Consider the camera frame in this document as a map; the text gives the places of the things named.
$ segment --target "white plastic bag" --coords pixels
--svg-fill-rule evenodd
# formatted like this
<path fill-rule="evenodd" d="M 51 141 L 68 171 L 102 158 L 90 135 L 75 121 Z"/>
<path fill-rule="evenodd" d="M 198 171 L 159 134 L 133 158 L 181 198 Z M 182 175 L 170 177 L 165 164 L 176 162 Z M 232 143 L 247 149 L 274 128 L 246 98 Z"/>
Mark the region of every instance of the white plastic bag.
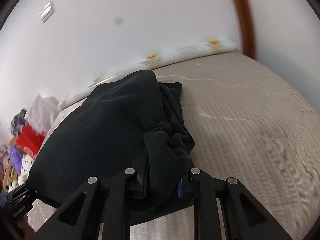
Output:
<path fill-rule="evenodd" d="M 25 116 L 27 122 L 36 132 L 43 136 L 47 135 L 54 120 L 60 113 L 57 107 L 58 103 L 55 98 L 43 98 L 41 95 L 36 97 Z"/>

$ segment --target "beige mattress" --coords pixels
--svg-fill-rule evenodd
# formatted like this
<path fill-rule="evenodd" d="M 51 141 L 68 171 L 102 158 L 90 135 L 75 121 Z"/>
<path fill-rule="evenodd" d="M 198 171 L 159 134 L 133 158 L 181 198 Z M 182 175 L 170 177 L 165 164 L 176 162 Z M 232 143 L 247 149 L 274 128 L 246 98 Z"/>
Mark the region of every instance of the beige mattress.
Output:
<path fill-rule="evenodd" d="M 303 239 L 320 215 L 320 117 L 310 104 L 271 70 L 235 52 L 154 72 L 161 82 L 183 84 L 195 166 L 215 178 L 238 178 L 293 239 Z M 55 126 L 80 104 L 61 112 Z M 38 229 L 53 211 L 37 201 L 30 223 Z M 131 238 L 193 239 L 193 207 L 133 226 Z"/>

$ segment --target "silver screw head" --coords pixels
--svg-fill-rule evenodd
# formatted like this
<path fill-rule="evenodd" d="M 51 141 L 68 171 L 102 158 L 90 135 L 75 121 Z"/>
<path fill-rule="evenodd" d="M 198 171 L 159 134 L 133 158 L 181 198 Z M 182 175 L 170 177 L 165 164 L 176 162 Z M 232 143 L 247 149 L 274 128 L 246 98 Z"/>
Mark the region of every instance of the silver screw head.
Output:
<path fill-rule="evenodd" d="M 235 185 L 235 184 L 238 183 L 238 180 L 237 180 L 236 178 L 234 178 L 234 177 L 230 177 L 230 178 L 228 179 L 228 182 L 229 182 L 230 184 L 232 184 L 232 185 Z"/>
<path fill-rule="evenodd" d="M 89 184 L 95 184 L 98 181 L 98 179 L 96 177 L 90 177 L 88 179 L 88 183 Z"/>
<path fill-rule="evenodd" d="M 197 175 L 197 174 L 199 174 L 201 171 L 200 171 L 200 169 L 198 169 L 198 168 L 192 168 L 191 169 L 191 173 L 192 174 L 195 174 L 195 175 Z"/>
<path fill-rule="evenodd" d="M 130 175 L 130 174 L 134 174 L 134 168 L 127 168 L 127 169 L 125 169 L 125 174 L 128 174 L 128 175 Z"/>

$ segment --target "red box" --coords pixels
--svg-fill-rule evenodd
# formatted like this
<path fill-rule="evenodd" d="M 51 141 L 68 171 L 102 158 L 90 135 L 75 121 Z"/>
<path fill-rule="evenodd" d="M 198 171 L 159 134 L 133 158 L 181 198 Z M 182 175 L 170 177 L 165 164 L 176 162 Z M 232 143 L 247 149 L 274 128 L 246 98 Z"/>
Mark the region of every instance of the red box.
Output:
<path fill-rule="evenodd" d="M 35 158 L 43 141 L 44 137 L 34 131 L 33 128 L 27 124 L 23 128 L 16 143 L 26 154 L 30 155 L 32 158 Z"/>

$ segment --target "hand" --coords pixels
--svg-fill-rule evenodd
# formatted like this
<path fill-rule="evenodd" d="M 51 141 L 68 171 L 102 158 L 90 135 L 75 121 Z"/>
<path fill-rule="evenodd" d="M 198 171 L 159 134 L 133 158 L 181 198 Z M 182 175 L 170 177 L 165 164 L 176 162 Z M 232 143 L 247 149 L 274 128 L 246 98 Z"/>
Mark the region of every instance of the hand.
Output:
<path fill-rule="evenodd" d="M 18 227 L 20 227 L 24 233 L 23 240 L 31 240 L 35 234 L 33 228 L 29 225 L 28 216 L 25 215 L 19 222 Z"/>

